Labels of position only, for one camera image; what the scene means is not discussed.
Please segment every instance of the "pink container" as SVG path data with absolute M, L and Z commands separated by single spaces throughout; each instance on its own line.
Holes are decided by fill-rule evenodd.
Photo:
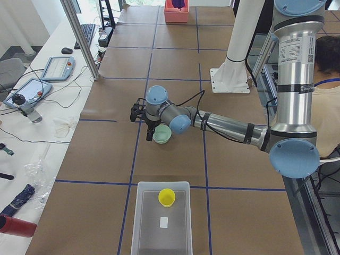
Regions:
M 164 18 L 165 22 L 186 23 L 189 17 L 189 0 L 184 0 L 185 7 L 178 9 L 172 5 L 171 0 L 165 1 Z

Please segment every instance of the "keyboard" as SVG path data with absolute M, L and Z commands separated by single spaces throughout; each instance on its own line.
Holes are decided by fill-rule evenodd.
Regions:
M 83 31 L 83 34 L 85 36 L 87 45 L 90 46 L 92 37 L 95 32 L 96 25 L 95 24 L 82 24 L 81 25 L 81 30 Z M 74 49 L 80 49 L 80 46 L 78 42 L 75 42 Z

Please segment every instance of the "red bottle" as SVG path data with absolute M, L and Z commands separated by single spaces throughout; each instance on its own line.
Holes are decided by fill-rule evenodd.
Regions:
M 26 222 L 25 220 L 0 215 L 0 233 L 32 237 L 37 228 L 37 224 Z

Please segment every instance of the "yellow cup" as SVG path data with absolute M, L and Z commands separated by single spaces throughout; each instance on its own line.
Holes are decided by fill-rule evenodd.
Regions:
M 175 202 L 176 195 L 172 189 L 163 189 L 158 194 L 158 201 L 164 207 L 170 207 Z

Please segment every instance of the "table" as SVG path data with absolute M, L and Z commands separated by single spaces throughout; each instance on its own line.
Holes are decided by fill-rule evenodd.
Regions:
M 87 19 L 79 15 L 79 19 L 82 23 L 93 23 L 93 20 Z M 98 33 L 95 32 L 94 38 L 91 44 L 91 52 L 95 56 L 98 51 L 96 42 L 98 40 Z M 63 47 L 73 48 L 75 43 L 75 37 L 68 20 L 64 20 L 56 28 L 51 37 L 47 40 L 39 54 L 31 63 L 33 70 L 43 69 L 51 56 L 62 56 L 61 49 Z M 73 56 L 75 58 L 75 68 L 72 75 L 65 82 L 53 83 L 53 89 L 51 93 L 57 91 L 66 86 L 70 81 L 75 79 L 82 71 L 83 73 L 76 80 L 81 87 L 81 92 L 78 99 L 69 107 L 62 108 L 56 103 L 42 101 L 35 107 L 36 110 L 42 115 L 43 119 L 38 124 L 31 123 L 28 118 L 22 116 L 19 112 L 0 116 L 0 120 L 3 122 L 0 128 L 15 134 L 22 140 L 30 141 L 63 141 L 70 142 L 74 129 L 71 129 L 68 135 L 63 138 L 56 138 L 54 136 L 55 125 L 53 120 L 55 118 L 62 118 L 66 121 L 73 119 L 78 122 L 79 115 L 83 109 L 87 96 L 90 92 L 93 79 L 88 69 L 83 68 L 86 66 L 86 62 L 82 56 L 80 50 L 74 50 Z M 24 76 L 15 88 L 23 85 L 30 78 L 36 78 L 34 73 Z M 63 106 L 68 106 L 74 101 L 80 91 L 80 87 L 77 84 L 72 83 L 59 92 L 53 93 L 48 96 L 48 100 L 55 100 Z M 7 106 L 2 105 L 0 110 L 7 109 Z M 10 112 L 11 110 L 2 111 L 1 113 Z M 32 184 L 34 181 L 32 176 L 26 175 L 25 165 L 38 163 L 42 157 L 44 164 L 45 186 L 36 190 L 35 196 L 31 198 L 16 214 L 14 217 L 27 220 L 30 222 L 38 223 L 43 207 L 47 200 L 48 194 L 54 183 L 54 178 L 60 168 L 66 150 L 67 144 L 58 143 L 29 143 L 21 142 L 17 138 L 12 137 L 9 134 L 0 130 L 0 141 L 5 143 L 8 148 L 14 151 L 14 156 L 9 156 L 4 152 L 0 153 L 0 162 L 2 165 L 1 172 L 5 174 L 14 175 L 15 179 L 8 181 L 0 178 L 0 208 L 5 208 L 14 197 L 19 194 L 27 183 Z M 10 236 L 0 234 L 0 251 L 3 254 L 25 254 L 27 247 L 32 238 Z

